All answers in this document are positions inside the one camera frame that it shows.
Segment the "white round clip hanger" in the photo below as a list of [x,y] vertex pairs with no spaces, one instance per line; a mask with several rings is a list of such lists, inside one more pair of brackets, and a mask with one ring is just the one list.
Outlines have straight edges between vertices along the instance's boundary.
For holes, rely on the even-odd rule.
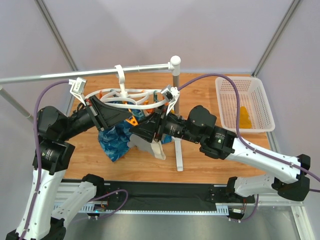
[[151,97],[159,97],[162,95],[160,89],[133,89],[126,88],[125,69],[120,65],[115,65],[116,77],[118,78],[119,88],[104,88],[89,93],[86,98],[98,97],[104,104],[112,107],[127,109],[130,112],[138,110],[151,114],[158,107],[168,106],[169,101],[164,97],[162,100],[153,100],[149,102]]

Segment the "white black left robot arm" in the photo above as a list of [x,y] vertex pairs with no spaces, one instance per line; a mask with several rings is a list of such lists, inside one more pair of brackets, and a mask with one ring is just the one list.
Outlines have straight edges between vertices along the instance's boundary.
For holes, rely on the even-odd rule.
[[92,127],[109,129],[131,116],[128,110],[104,104],[96,96],[71,116],[53,106],[37,112],[33,181],[25,212],[8,240],[62,240],[74,217],[90,200],[106,192],[104,179],[87,174],[69,198],[54,209],[60,183],[68,169],[75,146],[68,140]]

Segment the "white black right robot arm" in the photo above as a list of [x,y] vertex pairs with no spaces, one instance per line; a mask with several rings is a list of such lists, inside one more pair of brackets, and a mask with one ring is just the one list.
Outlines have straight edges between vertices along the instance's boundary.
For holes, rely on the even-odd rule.
[[235,161],[250,165],[265,172],[253,177],[231,177],[226,192],[241,197],[276,193],[291,201],[303,201],[310,191],[311,158],[281,155],[257,146],[236,133],[216,125],[217,118],[202,105],[195,106],[187,119],[174,113],[166,113],[163,107],[130,132],[151,143],[163,135],[199,144],[199,151],[212,159]]

